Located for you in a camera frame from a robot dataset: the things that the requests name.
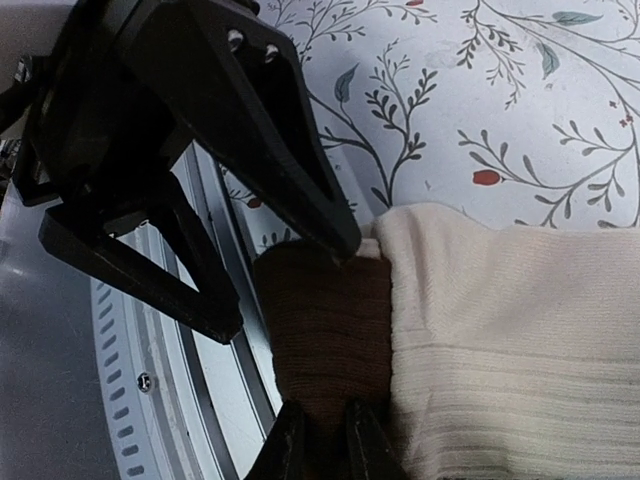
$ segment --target black plastic part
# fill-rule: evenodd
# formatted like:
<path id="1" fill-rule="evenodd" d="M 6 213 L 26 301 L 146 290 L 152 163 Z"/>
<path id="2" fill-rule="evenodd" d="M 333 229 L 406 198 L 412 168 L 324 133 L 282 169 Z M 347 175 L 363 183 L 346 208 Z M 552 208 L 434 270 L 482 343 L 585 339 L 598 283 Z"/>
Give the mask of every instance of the black plastic part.
<path id="1" fill-rule="evenodd" d="M 346 427 L 354 480 L 409 480 L 369 405 L 352 402 L 347 407 Z"/>
<path id="2" fill-rule="evenodd" d="M 169 175 L 191 141 L 334 258 L 360 244 L 293 43 L 255 10 L 251 0 L 81 0 L 38 75 L 0 97 L 7 122 L 35 99 L 13 181 L 26 205 L 64 202 L 45 220 L 45 248 L 221 342 L 240 328 L 237 295 Z M 231 30 L 243 38 L 234 52 Z M 105 237 L 145 220 L 199 292 Z"/>
<path id="3" fill-rule="evenodd" d="M 40 241 L 56 258 L 227 344 L 240 331 L 238 296 L 197 214 L 171 173 L 150 188 L 120 191 L 114 207 L 67 202 L 46 211 Z M 112 238 L 150 218 L 199 292 Z"/>
<path id="4" fill-rule="evenodd" d="M 288 401 L 245 480 L 302 480 L 303 456 L 304 412 Z"/>

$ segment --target cream knitted sweater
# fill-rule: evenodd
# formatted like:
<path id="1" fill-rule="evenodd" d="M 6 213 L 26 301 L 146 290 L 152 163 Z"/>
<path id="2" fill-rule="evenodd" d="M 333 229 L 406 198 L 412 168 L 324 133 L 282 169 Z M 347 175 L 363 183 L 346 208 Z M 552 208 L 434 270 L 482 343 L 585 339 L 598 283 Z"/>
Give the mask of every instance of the cream knitted sweater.
<path id="1" fill-rule="evenodd" d="M 412 479 L 640 476 L 640 231 L 491 231 L 423 204 L 373 236 Z"/>

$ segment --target leaf pattern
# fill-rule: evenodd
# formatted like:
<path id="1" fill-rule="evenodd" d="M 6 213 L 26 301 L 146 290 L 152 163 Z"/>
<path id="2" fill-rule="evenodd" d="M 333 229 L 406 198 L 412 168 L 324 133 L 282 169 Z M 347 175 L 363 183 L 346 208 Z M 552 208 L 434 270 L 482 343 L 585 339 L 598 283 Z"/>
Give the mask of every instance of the leaf pattern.
<path id="1" fill-rule="evenodd" d="M 356 74 L 356 69 L 358 68 L 358 64 L 356 63 L 349 70 L 344 72 L 342 75 L 338 77 L 336 80 L 336 86 L 334 88 L 334 95 L 336 96 L 336 100 L 340 103 L 347 103 L 349 101 L 349 85 L 353 81 L 353 77 Z"/>
<path id="2" fill-rule="evenodd" d="M 616 228 L 640 227 L 639 3 L 270 0 L 262 16 L 296 46 L 356 216 L 433 200 L 493 225 Z M 225 180 L 239 211 L 268 214 Z"/>
<path id="3" fill-rule="evenodd" d="M 544 80 L 558 69 L 560 60 L 556 52 L 554 52 L 549 45 L 538 43 L 538 50 L 540 50 L 540 54 L 542 55 L 542 71 L 544 72 L 542 79 Z"/>
<path id="4" fill-rule="evenodd" d="M 565 27 L 584 25 L 585 23 L 596 22 L 602 18 L 602 15 L 595 16 L 580 12 L 556 12 L 552 16 L 556 22 Z"/>

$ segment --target brown knitted fabric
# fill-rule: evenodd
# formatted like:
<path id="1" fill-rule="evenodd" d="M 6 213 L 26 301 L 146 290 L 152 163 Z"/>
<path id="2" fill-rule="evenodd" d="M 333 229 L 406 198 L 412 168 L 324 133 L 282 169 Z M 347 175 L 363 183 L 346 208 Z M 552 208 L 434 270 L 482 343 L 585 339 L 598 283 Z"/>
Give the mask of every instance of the brown knitted fabric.
<path id="1" fill-rule="evenodd" d="M 347 401 L 380 413 L 391 381 L 391 266 L 355 258 L 336 266 L 304 242 L 279 245 L 254 266 L 273 364 L 285 400 L 307 415 L 307 478 L 349 478 Z"/>

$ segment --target cloth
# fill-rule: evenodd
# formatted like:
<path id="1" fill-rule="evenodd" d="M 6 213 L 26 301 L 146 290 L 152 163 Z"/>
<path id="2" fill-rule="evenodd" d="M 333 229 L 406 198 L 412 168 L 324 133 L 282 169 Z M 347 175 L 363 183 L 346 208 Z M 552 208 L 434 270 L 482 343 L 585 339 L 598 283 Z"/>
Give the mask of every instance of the cloth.
<path id="1" fill-rule="evenodd" d="M 640 475 L 640 232 L 391 210 L 393 444 L 413 479 Z"/>
<path id="2" fill-rule="evenodd" d="M 350 478 L 347 402 L 367 401 L 382 423 L 388 406 L 391 266 L 356 258 L 341 268 L 294 242 L 267 251 L 254 274 L 278 388 L 307 415 L 306 478 Z"/>

